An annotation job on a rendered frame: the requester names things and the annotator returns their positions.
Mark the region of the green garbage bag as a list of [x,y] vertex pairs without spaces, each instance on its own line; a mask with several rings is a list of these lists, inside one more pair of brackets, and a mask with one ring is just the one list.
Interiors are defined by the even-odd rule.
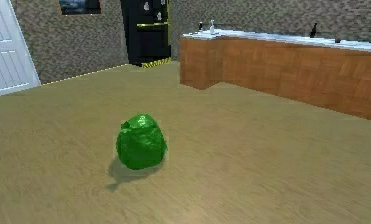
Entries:
[[168,147],[155,119],[142,113],[121,124],[116,150],[124,166],[141,170],[160,164]]

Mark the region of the black fridge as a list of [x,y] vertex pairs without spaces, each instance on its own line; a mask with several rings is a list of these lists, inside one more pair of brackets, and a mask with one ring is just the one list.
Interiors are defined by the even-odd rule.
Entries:
[[129,63],[149,67],[171,57],[169,25],[137,27],[138,23],[169,22],[169,0],[120,0]]

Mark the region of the wooden counter with white top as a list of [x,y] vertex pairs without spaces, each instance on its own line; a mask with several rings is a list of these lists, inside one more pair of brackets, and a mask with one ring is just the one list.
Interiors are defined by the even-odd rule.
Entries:
[[371,43],[218,29],[180,38],[180,83],[225,82],[371,120]]

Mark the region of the white room door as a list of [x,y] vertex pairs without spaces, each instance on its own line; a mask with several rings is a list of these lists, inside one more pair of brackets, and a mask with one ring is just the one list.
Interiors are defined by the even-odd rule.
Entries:
[[0,96],[41,82],[10,0],[0,0]]

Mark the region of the dark framed wall picture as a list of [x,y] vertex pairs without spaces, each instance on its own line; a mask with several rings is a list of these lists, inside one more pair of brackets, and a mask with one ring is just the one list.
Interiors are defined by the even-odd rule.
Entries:
[[59,0],[63,15],[100,14],[100,0]]

